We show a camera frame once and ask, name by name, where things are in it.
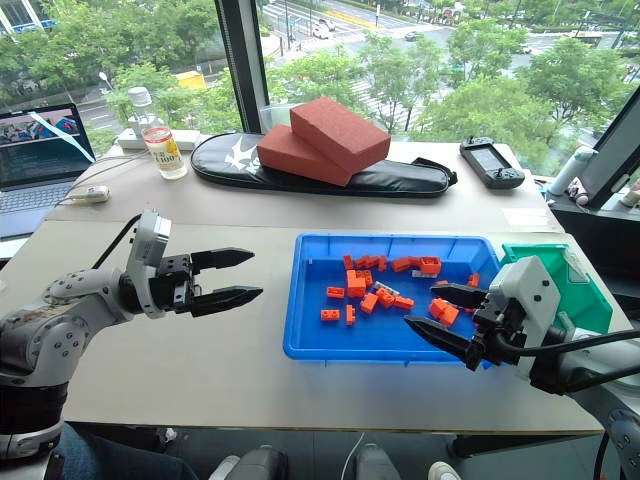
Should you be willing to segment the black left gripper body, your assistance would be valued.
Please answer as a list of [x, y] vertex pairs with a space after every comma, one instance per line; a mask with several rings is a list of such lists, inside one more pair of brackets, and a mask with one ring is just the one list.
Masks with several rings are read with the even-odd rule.
[[195, 317], [197, 287], [194, 277], [198, 273], [190, 254], [163, 257], [154, 277], [149, 280], [152, 299], [159, 310]]

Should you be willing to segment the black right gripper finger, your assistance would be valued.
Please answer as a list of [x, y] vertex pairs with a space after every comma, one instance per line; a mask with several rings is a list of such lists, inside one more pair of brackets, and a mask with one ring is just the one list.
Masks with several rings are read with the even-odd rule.
[[467, 369], [475, 371], [482, 362], [484, 350], [477, 342], [451, 332], [427, 317], [405, 315], [404, 321], [423, 340], [453, 355]]
[[487, 290], [458, 283], [436, 284], [430, 287], [430, 291], [435, 298], [441, 298], [458, 308], [471, 310], [480, 308], [488, 295]]

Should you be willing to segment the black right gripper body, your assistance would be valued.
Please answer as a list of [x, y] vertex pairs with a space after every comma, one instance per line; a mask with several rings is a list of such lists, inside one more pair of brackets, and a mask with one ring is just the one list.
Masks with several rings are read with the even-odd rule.
[[517, 365], [519, 355], [505, 344], [523, 347], [525, 317], [526, 312], [517, 299], [488, 293], [473, 315], [476, 324], [473, 342], [481, 347], [482, 359], [495, 365]]

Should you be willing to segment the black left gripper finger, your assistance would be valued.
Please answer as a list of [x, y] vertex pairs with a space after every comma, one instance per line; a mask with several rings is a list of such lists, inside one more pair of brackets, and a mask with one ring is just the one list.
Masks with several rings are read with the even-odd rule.
[[231, 286], [193, 298], [191, 315], [201, 317], [239, 308], [263, 293], [263, 289], [251, 286]]
[[253, 252], [236, 247], [199, 251], [190, 254], [192, 271], [194, 273], [200, 273], [202, 270], [208, 269], [234, 267], [254, 256], [255, 254]]

